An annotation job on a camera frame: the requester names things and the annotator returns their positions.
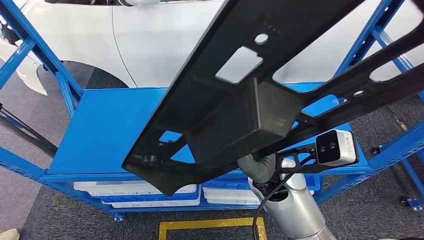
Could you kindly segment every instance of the white storage bin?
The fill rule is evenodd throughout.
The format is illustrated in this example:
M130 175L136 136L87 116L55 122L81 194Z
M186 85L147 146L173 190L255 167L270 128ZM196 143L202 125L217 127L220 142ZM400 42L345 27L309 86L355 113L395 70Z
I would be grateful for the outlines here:
M238 204L238 205L259 205L259 200L228 200L228 199L206 199L210 204Z
M258 197L251 190L203 187L204 198L215 200L257 201Z
M147 181L79 181L74 182L75 190L88 192L93 197L125 196L125 195L150 195L162 194L156 187ZM177 194L196 192L196 184L183 186Z
M169 201L131 201L131 202L103 202L112 205L114 208L155 208L155 207L178 207L197 206L200 204L202 188L198 190L197 199L193 200L169 200Z

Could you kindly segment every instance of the car door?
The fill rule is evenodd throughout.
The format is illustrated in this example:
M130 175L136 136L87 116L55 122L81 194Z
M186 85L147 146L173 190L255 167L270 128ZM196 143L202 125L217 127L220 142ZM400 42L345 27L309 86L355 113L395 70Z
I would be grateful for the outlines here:
M168 87L223 1L114 6L113 31L138 87Z

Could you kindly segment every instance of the black cable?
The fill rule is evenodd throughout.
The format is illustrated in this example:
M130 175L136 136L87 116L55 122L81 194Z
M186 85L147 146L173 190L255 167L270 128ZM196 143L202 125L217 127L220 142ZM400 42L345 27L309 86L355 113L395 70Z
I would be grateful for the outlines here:
M311 154L308 157L306 157L305 159L303 159L300 162L300 165L303 166L304 164L306 164L309 160L312 160L314 158L314 156ZM253 217L253 222L252 222L252 232L253 232L253 239L254 240L258 240L258 235L257 235L257 231L256 231L256 222L258 221L258 216L259 216L259 212L261 211L261 209L264 207L265 203L284 185L286 184L286 182L294 175L294 173L289 173L287 176L285 176L285 178L280 182L280 184L278 184L278 186L276 188L274 188L274 190L272 190L270 193L268 193L268 195L266 195L266 197L260 202L260 205L257 207L256 213Z

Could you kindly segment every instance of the blue storage bin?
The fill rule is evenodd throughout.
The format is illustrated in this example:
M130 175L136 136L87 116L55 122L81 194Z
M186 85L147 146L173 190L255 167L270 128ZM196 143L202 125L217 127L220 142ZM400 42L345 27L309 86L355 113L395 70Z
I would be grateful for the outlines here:
M123 196L99 196L103 203L128 203L128 202L158 202L158 201L184 201L195 200L199 197L200 187L197 185L195 192L176 193L172 196L164 194L147 194L147 195L123 195Z
M309 190L321 189L320 176L316 174L305 174L306 186ZM203 183L205 188L250 190L248 178L215 178Z

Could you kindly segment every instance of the blue shelf board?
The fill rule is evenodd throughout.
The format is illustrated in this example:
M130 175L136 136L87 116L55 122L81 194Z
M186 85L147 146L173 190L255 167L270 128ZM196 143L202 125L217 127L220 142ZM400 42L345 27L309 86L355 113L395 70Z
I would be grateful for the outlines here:
M313 90L320 84L322 83L285 83L286 86L299 92ZM64 180L65 178L77 179L77 176L86 176L87 179L93 179L89 175L99 175L99 178L108 175L111 178L116 177L122 180L134 176L122 169L121 163L166 90L166 88L154 87L84 90L81 101L44 178ZM316 116L337 104L337 98L329 95L306 107L303 111ZM337 129L351 130L347 123ZM166 137L172 139L175 137L174 134L177 133L170 132ZM314 141L315 137L312 137L297 145L309 144ZM330 169L325 174L366 171L369 169L368 163L362 151L359 151L359 154L359 163ZM194 162L188 146L175 154L172 159L186 163ZM234 175L242 174L240 170L235 170L227 175L234 177Z

